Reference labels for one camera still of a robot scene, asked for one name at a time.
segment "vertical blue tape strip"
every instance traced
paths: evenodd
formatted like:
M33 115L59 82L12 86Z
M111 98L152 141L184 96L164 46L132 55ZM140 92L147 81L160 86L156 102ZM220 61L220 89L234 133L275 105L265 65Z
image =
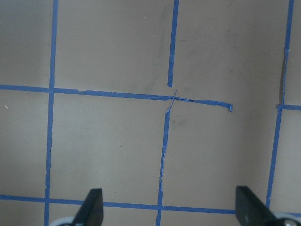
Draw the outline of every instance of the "vertical blue tape strip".
M52 12L50 79L49 79L49 100L48 100L44 226L49 225L50 167L51 167L53 103L54 103L54 86L55 86L55 53L56 53L57 16L58 16L58 0L54 0L53 1L53 12Z
M273 151L272 151L272 159L271 165L269 170L269 183L268 183L268 190L267 190L267 197L265 204L269 208L272 196L272 188L273 188L273 181L274 181L274 173L275 173L275 166L276 166L276 158L277 158L277 149L278 149L278 142L279 142L279 135L280 135L280 124L281 124L281 117L282 117L282 109L278 109L277 119L276 119L276 127L275 127L275 135L274 135L274 144L273 144Z
M161 167L160 167L160 176L159 176L159 191L158 191L158 215L156 218L156 226L161 225L161 214L162 214L162 204L163 204L163 172L164 172L164 161L165 161L165 154L168 145L168 133L169 133L169 122L170 122L170 112L171 108L174 104L174 98L168 110L165 113L165 120L164 120L164 134L163 134L163 144L162 144L162 155L161 155Z
M179 0L174 0L173 21L172 21L171 38L170 38L168 80L167 80L167 85L169 87L173 86L175 37L177 34L178 11L179 11Z
M286 69L288 63L288 55L290 52L290 40L291 40L291 30L292 30L292 22L293 22L293 4L294 0L289 1L288 12L287 12L287 23L286 23L286 34L285 34L285 65L283 70L283 80L282 80L282 104L285 104L285 81L286 81Z

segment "floor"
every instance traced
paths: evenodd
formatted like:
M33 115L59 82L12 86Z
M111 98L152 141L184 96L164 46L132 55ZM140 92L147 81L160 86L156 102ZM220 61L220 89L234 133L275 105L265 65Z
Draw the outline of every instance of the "floor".
M103 226L301 217L301 1L0 1L0 224L101 187Z

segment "concrete floor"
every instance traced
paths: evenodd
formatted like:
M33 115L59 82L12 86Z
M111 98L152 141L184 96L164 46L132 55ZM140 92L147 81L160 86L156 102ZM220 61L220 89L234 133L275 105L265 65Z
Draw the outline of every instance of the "concrete floor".
M279 111L293 0L177 2L0 1L0 225L73 216L93 187L104 226L238 225L237 185L301 217L301 1Z

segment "black object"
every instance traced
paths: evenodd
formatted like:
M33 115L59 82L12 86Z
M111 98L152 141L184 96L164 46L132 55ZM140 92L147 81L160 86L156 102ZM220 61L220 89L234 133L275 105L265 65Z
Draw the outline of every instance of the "black object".
M100 226L103 222L103 193L91 189L71 224L60 226Z
M247 186L236 187L235 213L241 226L301 226L290 218L277 219Z

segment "grid square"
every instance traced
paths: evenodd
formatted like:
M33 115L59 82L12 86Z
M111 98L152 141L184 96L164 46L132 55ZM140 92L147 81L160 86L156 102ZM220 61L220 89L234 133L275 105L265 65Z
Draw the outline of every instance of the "grid square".
M286 103L289 105L301 105L301 1L294 2L293 8L293 23L292 23L292 33L291 33L291 42L290 42L290 53L289 60L287 64L287 73L286 73Z
M173 0L64 0L56 87L172 94L167 87Z
M1 84L49 86L52 1L0 1Z
M162 226L183 226L183 225L239 226L239 223L236 220L235 215L163 211L161 225Z
M288 2L180 1L174 87L186 98L279 96Z
M234 209L235 188L265 200L276 114L273 108L232 113L175 102L163 176L163 204Z
M169 102L55 94L52 198L157 204Z
M0 194L44 197L48 94L0 90Z
M50 222L63 217L75 216L79 205L50 204ZM102 226L153 226L156 223L156 210L139 210L104 207Z
M301 112L283 110L271 197L276 212L300 212Z
M0 225L41 226L43 223L43 203L0 200Z

